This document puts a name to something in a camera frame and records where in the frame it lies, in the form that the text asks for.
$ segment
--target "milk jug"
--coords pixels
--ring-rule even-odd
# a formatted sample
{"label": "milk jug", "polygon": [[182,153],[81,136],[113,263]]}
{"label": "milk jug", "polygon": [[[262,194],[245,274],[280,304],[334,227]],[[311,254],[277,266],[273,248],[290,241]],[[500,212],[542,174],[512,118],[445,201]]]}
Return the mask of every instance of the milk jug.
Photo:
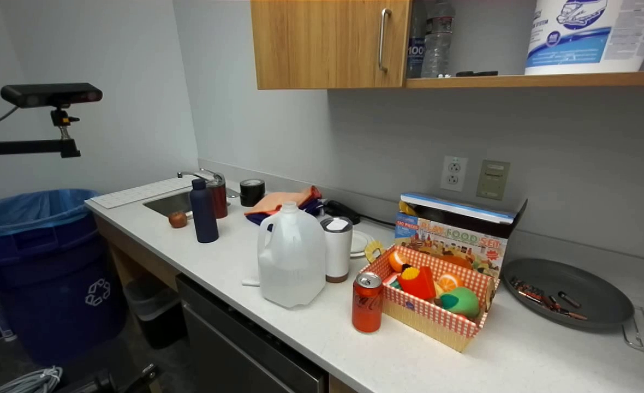
{"label": "milk jug", "polygon": [[259,272],[264,300],[284,309],[308,305],[326,286],[326,237],[321,224],[284,204],[260,224]]}

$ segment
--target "cabinet door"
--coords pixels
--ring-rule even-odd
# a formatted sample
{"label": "cabinet door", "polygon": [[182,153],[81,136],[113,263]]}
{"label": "cabinet door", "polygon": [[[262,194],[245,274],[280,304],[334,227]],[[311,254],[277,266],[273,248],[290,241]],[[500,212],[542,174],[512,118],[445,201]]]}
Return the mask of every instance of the cabinet door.
{"label": "cabinet door", "polygon": [[260,90],[403,87],[408,0],[252,0]]}

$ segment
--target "fruit basket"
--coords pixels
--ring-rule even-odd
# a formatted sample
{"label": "fruit basket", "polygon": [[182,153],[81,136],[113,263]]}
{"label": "fruit basket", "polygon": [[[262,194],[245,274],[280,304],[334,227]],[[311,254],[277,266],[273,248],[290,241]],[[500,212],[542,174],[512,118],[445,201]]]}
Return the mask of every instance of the fruit basket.
{"label": "fruit basket", "polygon": [[[396,288],[394,282],[398,274],[390,263],[394,252],[398,252],[398,255],[410,266],[428,266],[432,272],[432,277],[440,277],[445,274],[461,277],[463,286],[474,290],[474,294],[478,298],[478,315],[474,318],[467,318],[432,301],[405,293],[403,288]],[[444,263],[440,257],[432,257],[400,245],[386,250],[375,263],[367,264],[366,272],[374,272],[382,279],[385,315],[432,336],[434,341],[456,351],[465,351],[469,343],[474,341],[474,336],[487,324],[492,294],[493,294],[493,277],[489,276]]]}

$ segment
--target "blue trash bin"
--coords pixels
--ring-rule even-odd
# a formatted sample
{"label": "blue trash bin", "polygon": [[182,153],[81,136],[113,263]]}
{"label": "blue trash bin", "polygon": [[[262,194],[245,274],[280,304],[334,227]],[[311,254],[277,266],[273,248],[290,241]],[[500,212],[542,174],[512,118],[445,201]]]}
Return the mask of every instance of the blue trash bin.
{"label": "blue trash bin", "polygon": [[128,301],[86,198],[46,191],[0,201],[0,309],[39,364],[66,364],[121,335]]}

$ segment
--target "gray plate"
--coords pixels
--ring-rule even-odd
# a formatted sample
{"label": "gray plate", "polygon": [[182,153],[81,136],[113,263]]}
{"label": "gray plate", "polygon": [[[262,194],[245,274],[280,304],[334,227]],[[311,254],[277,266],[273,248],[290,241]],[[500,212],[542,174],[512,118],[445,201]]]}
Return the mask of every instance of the gray plate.
{"label": "gray plate", "polygon": [[[553,294],[553,300],[565,310],[584,315],[585,318],[575,318],[565,313],[550,310],[523,298],[515,288],[518,279]],[[576,331],[623,331],[623,325],[634,317],[634,304],[625,293],[571,264],[550,260],[514,260],[504,264],[502,282],[507,290],[529,310]]]}

